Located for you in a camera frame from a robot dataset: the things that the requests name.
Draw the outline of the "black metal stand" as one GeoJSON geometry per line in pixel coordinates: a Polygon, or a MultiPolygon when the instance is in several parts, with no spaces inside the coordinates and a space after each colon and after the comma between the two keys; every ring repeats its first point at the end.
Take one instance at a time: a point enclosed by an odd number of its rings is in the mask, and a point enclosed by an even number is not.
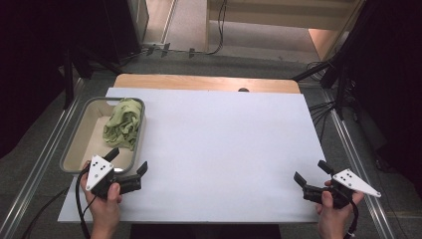
{"type": "Polygon", "coordinates": [[[94,70],[90,65],[90,61],[94,61],[117,76],[122,74],[122,70],[120,68],[114,66],[112,63],[106,61],[104,58],[81,45],[68,47],[64,51],[63,60],[66,95],[64,105],[65,110],[70,107],[76,96],[73,69],[76,69],[82,78],[89,79],[94,73],[94,70]]]}
{"type": "Polygon", "coordinates": [[[324,75],[319,81],[323,89],[329,89],[337,82],[337,92],[334,100],[334,109],[339,116],[343,119],[342,105],[345,94],[346,81],[348,78],[348,66],[346,63],[346,53],[339,51],[326,61],[319,62],[314,67],[305,70],[304,72],[292,77],[292,80],[299,82],[305,78],[310,77],[316,73],[325,70],[324,75]]]}

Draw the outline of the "aluminium floor rail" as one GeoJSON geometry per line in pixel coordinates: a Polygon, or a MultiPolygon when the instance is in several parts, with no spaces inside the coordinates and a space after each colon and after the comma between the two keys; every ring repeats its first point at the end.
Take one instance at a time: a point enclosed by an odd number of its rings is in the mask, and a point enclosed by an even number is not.
{"type": "Polygon", "coordinates": [[[349,168],[362,180],[381,193],[380,197],[370,195],[364,197],[364,208],[359,210],[355,234],[361,235],[365,232],[364,226],[373,225],[378,239],[397,239],[381,203],[381,200],[386,197],[386,194],[378,178],[376,168],[374,166],[369,169],[366,168],[364,158],[359,154],[346,122],[339,117],[336,110],[329,110],[328,115],[332,118],[333,125],[345,150],[349,168]]]}
{"type": "Polygon", "coordinates": [[[53,129],[49,134],[48,139],[43,144],[43,149],[37,155],[31,170],[26,174],[24,183],[19,186],[19,191],[14,197],[3,222],[0,224],[0,239],[13,238],[45,171],[55,154],[66,127],[73,117],[77,104],[80,101],[80,93],[83,91],[84,86],[85,81],[82,78],[78,78],[76,80],[76,85],[73,87],[76,95],[75,99],[70,103],[67,109],[60,111],[60,115],[53,124],[53,129]]]}

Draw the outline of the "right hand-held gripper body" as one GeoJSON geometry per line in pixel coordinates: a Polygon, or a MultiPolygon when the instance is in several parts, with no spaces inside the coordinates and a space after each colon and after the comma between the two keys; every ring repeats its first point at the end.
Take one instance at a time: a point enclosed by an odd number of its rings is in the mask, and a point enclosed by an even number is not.
{"type": "Polygon", "coordinates": [[[322,193],[329,191],[333,199],[333,207],[341,209],[349,205],[352,201],[352,195],[355,191],[379,198],[381,193],[366,183],[350,169],[344,169],[339,172],[328,170],[331,176],[330,186],[316,187],[308,185],[303,180],[303,199],[322,204],[322,193]]]}

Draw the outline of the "dark curtain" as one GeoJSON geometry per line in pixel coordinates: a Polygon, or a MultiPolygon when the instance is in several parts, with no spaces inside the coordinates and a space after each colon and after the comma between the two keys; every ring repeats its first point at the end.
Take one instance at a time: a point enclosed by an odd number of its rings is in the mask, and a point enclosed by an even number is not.
{"type": "Polygon", "coordinates": [[[81,45],[117,67],[140,50],[130,0],[0,0],[0,158],[65,92],[64,51],[81,45]]]}
{"type": "Polygon", "coordinates": [[[376,155],[422,198],[422,0],[365,0],[336,61],[376,155]]]}

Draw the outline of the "light wooden furniture frame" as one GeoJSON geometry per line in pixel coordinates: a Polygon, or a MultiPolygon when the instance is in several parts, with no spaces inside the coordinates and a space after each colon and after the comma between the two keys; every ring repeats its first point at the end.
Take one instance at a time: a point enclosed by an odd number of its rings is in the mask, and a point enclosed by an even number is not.
{"type": "Polygon", "coordinates": [[[350,31],[366,0],[228,0],[226,21],[305,28],[321,60],[350,31]]]}

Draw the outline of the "white table mat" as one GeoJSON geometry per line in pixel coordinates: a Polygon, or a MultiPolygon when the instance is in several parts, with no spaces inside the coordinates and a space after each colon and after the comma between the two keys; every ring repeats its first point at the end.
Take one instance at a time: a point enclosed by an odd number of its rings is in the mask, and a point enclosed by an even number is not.
{"type": "Polygon", "coordinates": [[[295,183],[323,185],[324,155],[301,94],[111,88],[139,98],[146,127],[138,158],[148,171],[124,196],[139,223],[312,223],[295,183]]]}

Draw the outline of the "person's left hand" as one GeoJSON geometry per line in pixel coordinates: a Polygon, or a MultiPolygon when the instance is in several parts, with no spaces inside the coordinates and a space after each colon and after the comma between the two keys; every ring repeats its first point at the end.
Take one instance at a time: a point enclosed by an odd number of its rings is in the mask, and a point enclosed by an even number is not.
{"type": "Polygon", "coordinates": [[[86,190],[88,174],[81,177],[80,187],[82,188],[86,201],[93,217],[93,228],[91,239],[112,239],[120,219],[119,204],[122,201],[120,185],[113,183],[107,193],[107,199],[95,199],[95,196],[86,190]]]}

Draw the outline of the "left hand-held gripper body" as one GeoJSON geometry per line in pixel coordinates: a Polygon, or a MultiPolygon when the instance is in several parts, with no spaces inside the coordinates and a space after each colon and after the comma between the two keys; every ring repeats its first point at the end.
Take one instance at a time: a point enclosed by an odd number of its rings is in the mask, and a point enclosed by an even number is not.
{"type": "Polygon", "coordinates": [[[120,186],[120,194],[126,194],[141,188],[141,175],[116,176],[112,163],[94,155],[89,166],[85,190],[102,199],[107,199],[108,190],[114,184],[120,186]]]}

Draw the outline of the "person's right hand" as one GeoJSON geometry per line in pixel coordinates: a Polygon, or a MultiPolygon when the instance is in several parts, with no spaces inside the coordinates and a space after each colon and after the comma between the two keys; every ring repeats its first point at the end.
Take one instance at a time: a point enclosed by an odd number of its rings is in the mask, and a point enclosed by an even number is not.
{"type": "Polygon", "coordinates": [[[335,209],[331,193],[324,191],[321,195],[321,204],[316,205],[319,237],[321,239],[343,239],[344,227],[352,212],[351,204],[341,209],[335,209]]]}

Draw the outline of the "green printed baby romper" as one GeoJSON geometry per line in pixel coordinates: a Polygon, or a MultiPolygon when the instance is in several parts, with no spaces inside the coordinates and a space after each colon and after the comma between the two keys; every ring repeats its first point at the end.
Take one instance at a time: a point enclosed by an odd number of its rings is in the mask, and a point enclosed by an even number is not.
{"type": "Polygon", "coordinates": [[[105,123],[103,131],[105,143],[134,150],[140,127],[141,110],[142,104],[134,99],[120,100],[105,123]]]}

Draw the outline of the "beige basket with grey rim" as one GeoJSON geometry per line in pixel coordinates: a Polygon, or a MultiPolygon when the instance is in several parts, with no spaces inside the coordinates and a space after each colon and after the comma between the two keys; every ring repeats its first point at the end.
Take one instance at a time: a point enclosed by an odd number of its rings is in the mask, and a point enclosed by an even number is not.
{"type": "MultiPolygon", "coordinates": [[[[135,100],[142,106],[140,126],[135,132],[133,150],[118,146],[119,155],[111,161],[117,174],[125,174],[132,169],[139,143],[142,141],[145,107],[142,100],[135,100]]],[[[79,174],[85,162],[93,155],[105,156],[112,150],[112,146],[103,138],[103,131],[120,101],[121,98],[93,98],[85,103],[61,158],[60,168],[65,173],[79,174]]]]}

